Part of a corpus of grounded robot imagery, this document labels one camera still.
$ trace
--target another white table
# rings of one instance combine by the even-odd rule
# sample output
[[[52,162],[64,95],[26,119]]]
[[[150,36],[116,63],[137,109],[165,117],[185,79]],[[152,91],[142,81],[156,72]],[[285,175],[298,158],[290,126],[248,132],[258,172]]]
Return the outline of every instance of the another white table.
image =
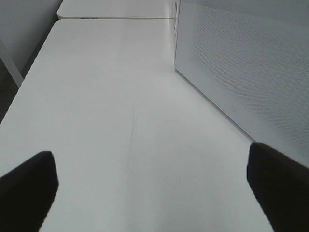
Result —
[[[173,66],[172,20],[60,20],[0,125],[0,175],[42,150],[42,232],[270,232],[251,140]]]
[[[172,18],[175,0],[63,0],[57,15],[64,18]]]

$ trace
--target white table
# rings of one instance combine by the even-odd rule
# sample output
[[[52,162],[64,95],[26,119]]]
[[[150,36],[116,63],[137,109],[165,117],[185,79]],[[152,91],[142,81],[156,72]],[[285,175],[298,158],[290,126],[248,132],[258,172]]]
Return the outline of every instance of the white table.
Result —
[[[63,0],[57,15],[64,18],[172,18],[175,0]]]
[[[51,150],[42,232],[270,232],[251,140],[173,66],[172,20],[58,21],[0,125],[0,175]]]

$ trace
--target black object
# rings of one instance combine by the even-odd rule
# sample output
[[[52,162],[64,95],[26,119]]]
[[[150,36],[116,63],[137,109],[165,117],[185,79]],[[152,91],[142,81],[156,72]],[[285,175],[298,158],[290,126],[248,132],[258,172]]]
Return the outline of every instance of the black object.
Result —
[[[309,232],[309,169],[252,143],[247,179],[275,232]]]
[[[44,151],[0,178],[0,232],[37,232],[54,201],[58,177]]]

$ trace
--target gray floor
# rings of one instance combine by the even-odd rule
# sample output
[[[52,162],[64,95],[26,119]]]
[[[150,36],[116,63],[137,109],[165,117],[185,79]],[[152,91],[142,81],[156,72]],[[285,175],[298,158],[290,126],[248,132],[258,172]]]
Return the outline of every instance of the gray floor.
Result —
[[[0,59],[0,123],[8,111],[18,87]]]

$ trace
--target perforated panel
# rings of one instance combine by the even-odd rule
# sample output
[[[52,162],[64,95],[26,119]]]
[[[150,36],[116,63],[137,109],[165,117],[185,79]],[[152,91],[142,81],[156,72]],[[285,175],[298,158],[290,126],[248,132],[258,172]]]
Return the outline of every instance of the perforated panel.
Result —
[[[309,166],[309,2],[182,0],[176,68],[256,140]]]

